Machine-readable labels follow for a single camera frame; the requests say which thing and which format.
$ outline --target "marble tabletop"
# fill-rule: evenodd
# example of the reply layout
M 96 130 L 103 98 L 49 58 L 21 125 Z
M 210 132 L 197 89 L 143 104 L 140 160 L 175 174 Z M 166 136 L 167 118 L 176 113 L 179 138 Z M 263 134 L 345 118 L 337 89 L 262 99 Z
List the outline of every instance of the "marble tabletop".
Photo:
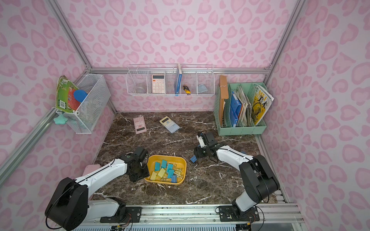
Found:
M 144 116 L 147 132 L 135 134 L 133 118 Z M 170 117 L 180 126 L 171 134 L 159 120 Z M 117 177 L 95 194 L 93 199 L 117 197 L 126 204 L 228 204 L 242 191 L 240 172 L 224 162 L 215 163 L 208 157 L 190 161 L 198 145 L 198 131 L 212 132 L 215 139 L 248 155 L 258 155 L 253 135 L 218 136 L 213 112 L 147 112 L 118 113 L 105 138 L 95 164 L 101 166 L 114 157 L 132 152 L 140 146 L 154 154 L 180 156 L 187 161 L 186 177 L 178 186 L 150 183 L 145 180 L 132 183 L 128 176 Z M 270 203 L 276 203 L 274 196 Z

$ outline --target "white calculator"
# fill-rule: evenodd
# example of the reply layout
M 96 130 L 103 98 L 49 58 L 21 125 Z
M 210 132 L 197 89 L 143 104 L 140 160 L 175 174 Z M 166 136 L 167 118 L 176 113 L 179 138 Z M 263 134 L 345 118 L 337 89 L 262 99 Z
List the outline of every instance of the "white calculator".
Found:
M 147 131 L 147 126 L 145 125 L 144 117 L 139 116 L 134 118 L 134 126 L 136 134 L 140 134 Z
M 169 132 L 174 133 L 175 131 L 179 130 L 179 125 L 177 125 L 174 121 L 172 121 L 168 116 L 161 119 L 159 121 Z
M 164 75 L 152 75 L 152 93 L 154 94 L 166 93 Z

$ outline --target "blue binder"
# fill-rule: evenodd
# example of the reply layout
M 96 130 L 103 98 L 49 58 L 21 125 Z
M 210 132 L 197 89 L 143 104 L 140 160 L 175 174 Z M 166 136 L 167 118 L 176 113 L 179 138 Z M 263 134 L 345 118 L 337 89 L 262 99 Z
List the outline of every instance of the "blue binder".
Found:
M 236 97 L 235 93 L 233 91 L 231 91 L 231 94 L 232 94 L 232 97 L 231 97 L 231 110 L 233 110 L 237 117 L 239 116 L 239 113 L 240 113 L 240 110 L 242 108 L 242 104 L 240 103 L 240 101 L 238 100 L 238 98 Z
M 235 111 L 230 107 L 230 122 L 231 126 L 234 128 L 236 127 L 236 124 L 238 123 L 238 115 L 235 113 Z
M 174 84 L 176 96 L 180 92 L 181 78 L 182 78 L 181 65 L 180 65 L 180 63 L 178 63 L 177 65 L 178 65 L 178 70 L 177 70 L 177 73 L 176 73 L 175 84 Z

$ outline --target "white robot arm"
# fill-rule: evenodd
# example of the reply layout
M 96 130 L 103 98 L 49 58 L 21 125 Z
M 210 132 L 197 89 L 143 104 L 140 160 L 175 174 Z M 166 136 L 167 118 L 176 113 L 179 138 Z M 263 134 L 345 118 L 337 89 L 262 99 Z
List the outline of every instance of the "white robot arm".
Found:
M 262 155 L 250 156 L 219 144 L 211 132 L 198 133 L 200 146 L 194 148 L 197 159 L 209 156 L 228 163 L 242 175 L 245 190 L 233 201 L 239 214 L 247 212 L 252 206 L 279 189 L 276 176 Z
M 143 164 L 148 151 L 138 147 L 132 154 L 121 155 L 107 165 L 85 176 L 61 180 L 46 208 L 46 224 L 50 218 L 65 230 L 73 230 L 83 221 L 101 218 L 107 222 L 126 219 L 125 203 L 119 199 L 91 200 L 88 198 L 102 186 L 124 174 L 132 182 L 149 176 L 148 166 Z
M 254 205 L 279 188 L 279 183 L 263 156 L 246 155 L 228 145 L 219 144 L 210 132 L 199 133 L 197 137 L 200 147 L 194 149 L 194 154 L 198 159 L 209 156 L 217 161 L 224 161 L 238 169 L 242 175 L 245 190 L 233 201 L 233 206 L 223 206 L 231 208 L 223 208 L 229 217 L 221 215 L 221 221 L 230 221 L 228 219 L 231 219 L 231 214 L 236 220 L 243 220 Z M 83 221 L 95 218 L 108 223 L 125 220 L 128 211 L 123 201 L 117 198 L 88 201 L 88 198 L 121 175 L 129 175 L 132 182 L 148 177 L 148 166 L 142 163 L 147 153 L 145 149 L 138 147 L 134 153 L 121 155 L 92 173 L 74 180 L 69 177 L 61 180 L 45 210 L 46 224 L 50 218 L 69 231 Z

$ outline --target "wire shelf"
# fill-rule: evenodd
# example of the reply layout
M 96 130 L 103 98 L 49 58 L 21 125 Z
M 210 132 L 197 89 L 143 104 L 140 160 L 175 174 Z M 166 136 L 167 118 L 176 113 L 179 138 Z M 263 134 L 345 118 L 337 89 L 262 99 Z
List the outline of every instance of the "wire shelf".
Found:
M 188 86 L 191 94 L 189 96 L 213 96 L 215 94 L 215 75 L 212 65 L 181 65 L 182 78 L 178 94 L 175 93 L 175 81 L 177 75 L 177 64 L 137 64 L 128 65 L 126 75 L 127 93 L 131 95 L 166 95 L 187 96 L 182 86 Z M 156 94 L 152 92 L 152 75 L 164 75 L 165 93 Z M 207 91 L 199 92 L 198 87 L 204 85 Z
M 87 74 L 77 87 L 84 91 L 91 90 L 75 112 L 57 110 L 57 114 L 63 113 L 68 119 L 67 124 L 77 134 L 91 134 L 111 94 L 102 75 Z

